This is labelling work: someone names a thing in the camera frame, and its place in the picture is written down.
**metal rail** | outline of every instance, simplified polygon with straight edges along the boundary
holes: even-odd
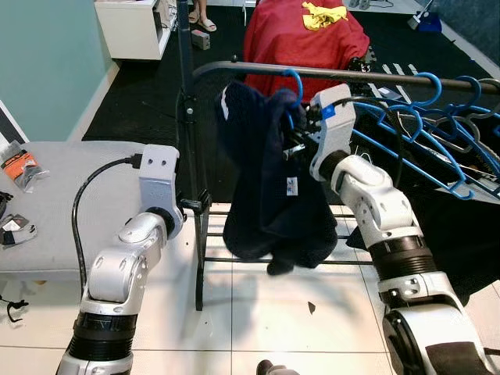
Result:
[[[302,77],[323,78],[328,80],[342,80],[347,82],[368,82],[374,84],[402,84],[432,88],[434,84],[429,78],[416,76],[400,76],[398,74],[363,73],[351,70],[329,70],[307,68],[304,66],[268,65],[254,62],[216,61],[200,66],[193,72],[195,82],[209,74],[230,71],[234,73],[281,75],[285,70],[293,69]],[[474,86],[464,80],[440,79],[443,89],[454,91],[474,92]],[[485,94],[500,95],[500,89],[493,84],[481,83]]]

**black mat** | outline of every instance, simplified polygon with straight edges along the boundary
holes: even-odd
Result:
[[[233,54],[241,59],[245,27],[239,7],[209,7],[208,14],[217,25],[210,35],[208,51],[194,50],[195,66],[217,60],[228,60]],[[419,71],[429,71],[439,77],[459,75],[486,77],[474,61],[441,34],[422,34],[411,30],[408,15],[356,12],[355,17],[365,27],[379,64],[386,63],[395,72],[393,63],[410,74],[408,64]],[[202,132],[209,190],[215,202],[230,202],[236,171],[216,147],[216,127],[213,122],[213,98],[234,78],[231,74],[204,79],[197,85],[198,129]],[[176,126],[173,119],[175,98],[180,87],[177,33],[166,46],[160,62],[123,62],[120,72],[97,111],[84,140],[117,140],[175,145]],[[408,88],[412,98],[427,98],[430,91]],[[447,93],[447,102],[465,102],[468,94]],[[486,98],[484,104],[493,103]],[[187,190],[185,168],[179,176],[180,188]]]

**person's foot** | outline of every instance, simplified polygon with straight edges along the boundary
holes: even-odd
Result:
[[[198,25],[203,27],[209,33],[213,33],[215,30],[217,30],[217,26],[215,25],[215,23],[209,20],[208,18],[203,19],[201,17],[200,20],[198,21]]]
[[[189,23],[197,23],[200,19],[199,10],[195,9],[191,13],[189,13]]]

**black metal stand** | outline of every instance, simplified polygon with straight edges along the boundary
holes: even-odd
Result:
[[[307,68],[301,66],[278,66],[257,64],[250,62],[211,62],[193,71],[193,58],[191,50],[191,30],[188,21],[188,0],[177,0],[177,23],[178,40],[180,50],[180,69],[182,76],[182,88],[177,96],[177,123],[182,127],[185,136],[185,152],[189,165],[191,178],[191,198],[198,200],[183,199],[181,205],[186,209],[192,209],[195,213],[196,253],[198,257],[198,268],[196,272],[196,295],[195,304],[198,311],[203,310],[203,278],[205,262],[227,262],[227,263],[268,263],[267,259],[256,259],[245,261],[243,259],[206,257],[206,242],[208,236],[220,237],[222,234],[208,233],[210,215],[226,215],[226,212],[210,212],[212,198],[207,189],[205,161],[203,159],[202,140],[195,126],[196,96],[195,83],[202,77],[221,71],[234,73],[283,75],[284,71],[292,68],[302,77],[314,77],[319,79],[340,80],[347,82],[373,82],[378,84],[410,84],[416,86],[433,87],[432,81],[426,77],[399,76],[380,73],[361,73],[347,70],[326,70]],[[448,90],[474,92],[473,85],[463,80],[441,79],[442,87]],[[493,84],[481,83],[482,92],[500,95],[500,90]],[[354,217],[353,215],[336,215],[340,217]],[[372,262],[362,261],[325,261],[322,264],[335,265],[372,265]]]

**navy blue garment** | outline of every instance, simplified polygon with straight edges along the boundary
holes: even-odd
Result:
[[[289,90],[265,98],[238,82],[216,99],[219,142],[240,170],[223,239],[239,258],[271,253],[289,270],[316,267],[337,244],[337,222],[321,184],[309,166],[283,160],[290,127],[284,112],[295,100]],[[305,119],[300,106],[291,114],[296,124]],[[287,177],[297,177],[297,196],[287,196]]]

